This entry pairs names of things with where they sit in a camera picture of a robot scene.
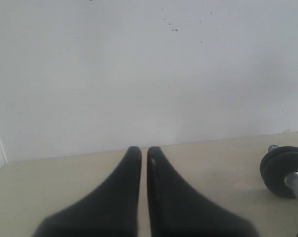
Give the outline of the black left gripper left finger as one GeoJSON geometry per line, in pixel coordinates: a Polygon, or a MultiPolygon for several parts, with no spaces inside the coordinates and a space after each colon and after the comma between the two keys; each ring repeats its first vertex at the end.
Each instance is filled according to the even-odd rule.
{"type": "Polygon", "coordinates": [[[131,146],[108,176],[90,194],[48,216],[35,237],[135,237],[142,154],[131,146]]]}

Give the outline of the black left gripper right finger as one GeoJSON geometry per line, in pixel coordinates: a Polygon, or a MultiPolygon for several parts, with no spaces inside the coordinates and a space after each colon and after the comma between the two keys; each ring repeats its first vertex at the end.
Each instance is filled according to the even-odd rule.
{"type": "Polygon", "coordinates": [[[147,153],[147,197],[153,237],[257,237],[252,223],[190,186],[160,147],[147,153]]]}

